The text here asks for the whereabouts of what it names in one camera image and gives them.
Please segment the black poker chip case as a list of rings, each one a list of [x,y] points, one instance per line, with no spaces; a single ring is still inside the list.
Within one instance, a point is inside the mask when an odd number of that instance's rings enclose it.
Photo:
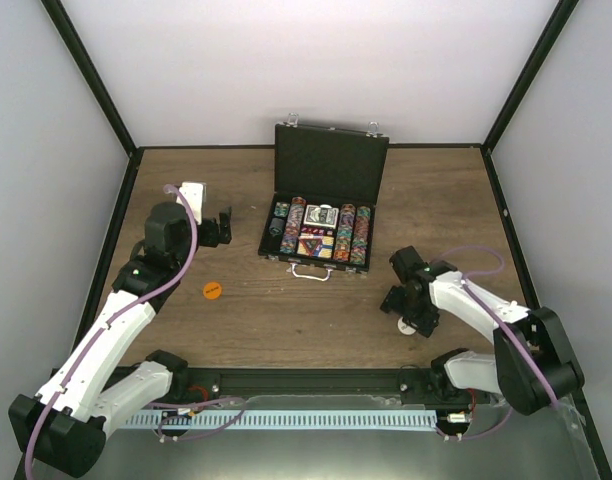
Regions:
[[[267,215],[258,255],[269,260],[308,265],[328,270],[365,274],[370,268],[375,213],[390,139],[373,124],[367,131],[300,124],[293,114],[289,121],[275,125],[274,131],[274,195]],[[340,210],[344,204],[356,208],[368,206],[371,220],[366,259],[363,265],[331,259],[282,254],[282,236],[271,236],[268,228],[275,218],[276,202],[294,197],[306,200],[306,206],[329,204]]]

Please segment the white dealer button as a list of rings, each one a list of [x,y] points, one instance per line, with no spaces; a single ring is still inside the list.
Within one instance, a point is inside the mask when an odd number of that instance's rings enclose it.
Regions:
[[[402,319],[399,319],[397,322],[398,330],[407,336],[414,335],[416,333],[416,329],[408,324],[406,324]]]

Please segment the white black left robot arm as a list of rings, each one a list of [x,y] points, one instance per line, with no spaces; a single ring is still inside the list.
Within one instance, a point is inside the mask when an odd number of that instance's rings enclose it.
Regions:
[[[74,478],[97,462],[106,441],[133,414],[161,398],[182,402],[190,392],[188,363],[157,350],[126,377],[108,383],[139,333],[179,286],[200,247],[232,240],[231,208],[196,219],[182,200],[155,205],[111,293],[65,364],[32,397],[18,395],[9,419],[23,452],[24,474],[40,461]]]

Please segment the blue white card deck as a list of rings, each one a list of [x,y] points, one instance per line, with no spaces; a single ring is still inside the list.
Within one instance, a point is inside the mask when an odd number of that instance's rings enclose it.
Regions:
[[[307,205],[303,216],[303,225],[307,227],[318,227],[335,230],[339,217],[339,209],[336,207],[325,209],[320,205]]]

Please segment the red black triangular token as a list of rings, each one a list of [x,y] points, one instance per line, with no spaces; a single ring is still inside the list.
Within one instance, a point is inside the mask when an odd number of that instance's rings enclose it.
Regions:
[[[318,257],[322,247],[321,238],[304,238],[298,239],[297,253],[309,257]]]

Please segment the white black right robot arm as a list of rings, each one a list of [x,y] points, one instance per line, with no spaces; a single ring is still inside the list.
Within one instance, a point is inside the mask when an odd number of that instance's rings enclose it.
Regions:
[[[431,363],[430,389],[444,403],[466,389],[502,397],[528,416],[580,390],[585,376],[559,316],[505,300],[475,283],[479,272],[438,259],[426,262],[408,246],[389,259],[400,283],[381,305],[398,315],[404,335],[431,336],[447,312],[482,335],[493,353],[458,348]]]

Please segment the orange round button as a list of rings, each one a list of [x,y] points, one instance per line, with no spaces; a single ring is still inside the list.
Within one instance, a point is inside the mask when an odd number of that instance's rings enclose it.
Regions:
[[[218,299],[223,292],[222,285],[219,282],[208,282],[203,286],[202,294],[208,300]]]

